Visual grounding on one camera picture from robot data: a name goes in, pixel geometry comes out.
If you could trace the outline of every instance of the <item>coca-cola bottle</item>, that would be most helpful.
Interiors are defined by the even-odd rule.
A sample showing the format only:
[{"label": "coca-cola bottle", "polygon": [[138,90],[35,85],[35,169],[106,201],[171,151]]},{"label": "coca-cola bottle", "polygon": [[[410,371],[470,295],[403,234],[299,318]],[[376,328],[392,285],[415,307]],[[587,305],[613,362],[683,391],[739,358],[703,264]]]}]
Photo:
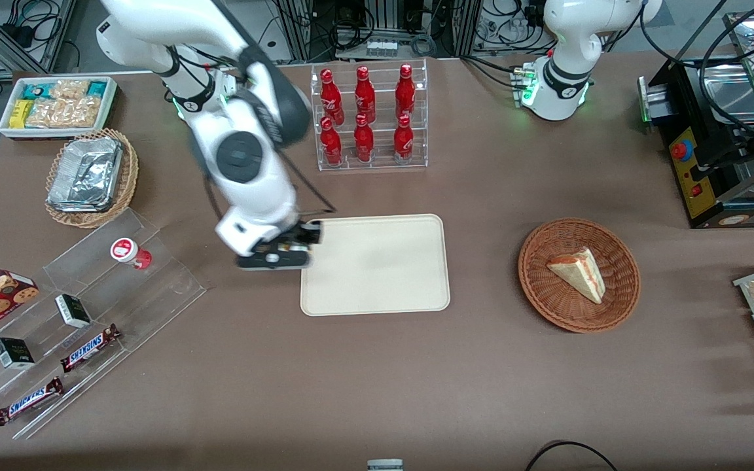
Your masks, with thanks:
[{"label": "coca-cola bottle", "polygon": [[404,113],[412,116],[415,111],[415,82],[412,81],[412,66],[409,63],[401,65],[401,79],[395,89],[395,115],[401,119]]},{"label": "coca-cola bottle", "polygon": [[357,113],[364,113],[368,122],[377,119],[377,100],[374,97],[374,86],[368,78],[368,67],[357,67],[357,88],[353,91],[357,100]]},{"label": "coca-cola bottle", "polygon": [[333,122],[327,116],[322,116],[319,124],[322,126],[319,140],[322,141],[325,161],[331,167],[338,167],[342,165],[342,141],[339,139],[339,133],[333,129]]},{"label": "coca-cola bottle", "polygon": [[333,120],[333,125],[341,126],[345,122],[345,112],[342,111],[342,94],[333,83],[333,73],[330,69],[323,69],[319,77],[322,78],[322,107],[325,116]]},{"label": "coca-cola bottle", "polygon": [[353,140],[357,143],[357,158],[368,164],[374,158],[374,132],[368,125],[365,113],[357,115],[357,129],[353,131]]},{"label": "coca-cola bottle", "polygon": [[401,165],[409,164],[412,159],[412,140],[414,135],[409,128],[409,115],[402,114],[397,120],[395,129],[395,162]]}]

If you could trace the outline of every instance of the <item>clear acrylic shelf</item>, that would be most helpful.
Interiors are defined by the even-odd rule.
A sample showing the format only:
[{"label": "clear acrylic shelf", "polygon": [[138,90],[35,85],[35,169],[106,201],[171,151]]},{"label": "clear acrylic shelf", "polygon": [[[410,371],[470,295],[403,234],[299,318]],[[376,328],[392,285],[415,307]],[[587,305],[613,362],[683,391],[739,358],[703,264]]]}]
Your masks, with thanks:
[{"label": "clear acrylic shelf", "polygon": [[[110,245],[121,237],[134,239],[153,254],[147,270],[135,270],[110,257]],[[28,370],[9,370],[0,363],[0,408],[44,387],[54,376],[60,377],[65,394],[45,400],[1,427],[14,439],[38,432],[206,292],[165,248],[158,230],[132,209],[94,230],[33,280],[40,295],[23,310],[10,314],[12,319],[0,322],[0,337],[25,340],[36,364]],[[63,323],[54,303],[63,292],[81,299],[92,318],[88,328]],[[122,337],[72,372],[63,373],[60,360],[110,324],[116,325]]]},{"label": "clear acrylic shelf", "polygon": [[[412,158],[409,164],[401,165],[395,161],[395,87],[400,78],[402,63],[412,66],[412,81],[415,82],[415,112],[412,113],[410,127],[415,139],[412,144]],[[322,141],[319,135],[322,128],[319,120],[324,116],[322,107],[322,80],[319,72],[330,69],[333,81],[342,94],[342,109],[345,112],[345,122],[337,126],[336,131],[342,140],[342,165],[330,167],[324,158]],[[350,68],[349,63],[326,63],[314,65],[310,83],[310,98],[312,113],[314,114],[314,135],[316,137],[316,155],[319,170],[368,170],[368,169],[398,169],[400,167],[427,167],[429,163],[428,131],[428,102],[427,102],[427,62],[425,60],[388,60],[368,62],[368,75],[374,85],[377,100],[377,119],[371,123],[374,131],[374,158],[369,164],[363,164],[356,157],[353,131],[356,128],[354,117],[357,116],[357,105],[353,98],[353,91],[357,86],[357,73]]]}]

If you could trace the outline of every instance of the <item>brown table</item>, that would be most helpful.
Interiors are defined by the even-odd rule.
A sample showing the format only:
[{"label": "brown table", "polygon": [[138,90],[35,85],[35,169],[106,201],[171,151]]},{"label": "brown table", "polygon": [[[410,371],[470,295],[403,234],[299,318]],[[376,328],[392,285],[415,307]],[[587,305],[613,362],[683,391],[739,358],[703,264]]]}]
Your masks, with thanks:
[{"label": "brown table", "polygon": [[[731,286],[754,272],[754,230],[688,229],[662,144],[638,120],[636,78],[659,65],[608,54],[577,115],[544,122],[464,63],[431,60],[425,171],[319,174],[312,137],[293,147],[339,217],[444,221],[446,310],[324,319],[301,312],[297,271],[233,266],[159,78],[118,75],[113,126],[141,158],[132,207],[214,287],[34,438],[0,430],[0,469],[364,469],[390,457],[409,471],[521,469],[560,438],[628,470],[754,469],[754,326]],[[309,67],[287,74],[308,87]],[[0,143],[0,268],[31,274],[87,234],[42,205],[59,147]],[[566,333],[515,285],[521,242],[559,217],[604,224],[637,257],[641,301],[614,331]],[[536,469],[595,462],[557,450]]]}]

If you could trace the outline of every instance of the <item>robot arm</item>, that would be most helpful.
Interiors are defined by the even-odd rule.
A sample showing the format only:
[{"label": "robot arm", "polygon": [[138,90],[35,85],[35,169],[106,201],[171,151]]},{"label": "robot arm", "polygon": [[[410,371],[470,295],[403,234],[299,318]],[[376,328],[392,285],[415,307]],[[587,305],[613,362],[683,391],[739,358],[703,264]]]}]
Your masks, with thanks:
[{"label": "robot arm", "polygon": [[[162,77],[181,108],[203,171],[230,209],[217,233],[247,269],[304,268],[315,224],[299,221],[296,194],[276,153],[310,126],[305,96],[272,65],[221,0],[102,0],[110,17],[97,29],[105,54]],[[206,59],[185,44],[225,51],[248,88],[201,66]]]},{"label": "robot arm", "polygon": [[601,57],[597,33],[625,29],[641,11],[649,23],[662,0],[548,0],[543,18],[557,36],[553,56],[526,63],[528,89],[521,104],[547,120],[563,120],[583,102],[590,73]]}]

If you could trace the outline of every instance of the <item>brown wicker basket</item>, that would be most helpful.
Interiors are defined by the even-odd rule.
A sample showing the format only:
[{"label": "brown wicker basket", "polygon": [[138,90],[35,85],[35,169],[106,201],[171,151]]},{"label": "brown wicker basket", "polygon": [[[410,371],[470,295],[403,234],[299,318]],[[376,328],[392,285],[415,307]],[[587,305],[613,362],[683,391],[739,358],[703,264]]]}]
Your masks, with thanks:
[{"label": "brown wicker basket", "polygon": [[[138,178],[138,157],[135,155],[135,149],[130,145],[130,141],[124,137],[123,134],[113,129],[101,129],[101,131],[88,132],[81,136],[75,137],[74,141],[97,139],[98,137],[112,137],[117,139],[124,146],[124,154],[120,164],[122,167],[118,173],[118,182],[116,187],[116,196],[113,206],[104,213],[64,213],[62,211],[55,211],[51,206],[46,203],[45,209],[48,209],[48,214],[59,223],[68,224],[68,226],[77,226],[81,229],[94,229],[101,226],[105,222],[109,222],[117,218],[118,215],[130,205],[132,200],[132,194],[135,193],[135,179]],[[60,164],[60,157],[63,155],[63,149],[61,148],[57,152],[57,158],[54,159],[54,163],[51,164],[51,171],[48,173],[48,178],[45,179],[45,190],[51,190],[51,184],[54,182],[54,176],[57,175],[57,167]]]},{"label": "brown wicker basket", "polygon": [[[547,268],[559,254],[589,247],[607,292],[595,304]],[[518,260],[526,297],[543,317],[572,332],[593,333],[615,328],[627,319],[641,291],[638,266],[630,249],[609,230],[582,218],[561,218],[529,234]]]}]

